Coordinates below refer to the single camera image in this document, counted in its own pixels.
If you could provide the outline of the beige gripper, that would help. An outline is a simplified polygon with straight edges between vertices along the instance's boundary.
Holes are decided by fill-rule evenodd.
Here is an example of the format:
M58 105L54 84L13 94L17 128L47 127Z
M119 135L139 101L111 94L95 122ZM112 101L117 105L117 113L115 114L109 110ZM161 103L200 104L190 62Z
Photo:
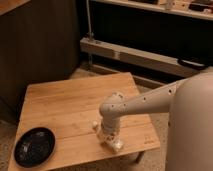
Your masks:
M101 142L115 140L120 132L120 120L119 119L107 119L101 120L100 127L97 132L97 137Z

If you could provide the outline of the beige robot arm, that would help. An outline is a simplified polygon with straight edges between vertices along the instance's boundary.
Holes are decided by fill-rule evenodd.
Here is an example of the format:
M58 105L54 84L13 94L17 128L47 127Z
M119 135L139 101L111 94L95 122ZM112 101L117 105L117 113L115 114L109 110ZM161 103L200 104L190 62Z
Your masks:
M119 151L121 119L165 114L165 171L213 171L213 72L201 72L141 95L114 92L99 107L98 138Z

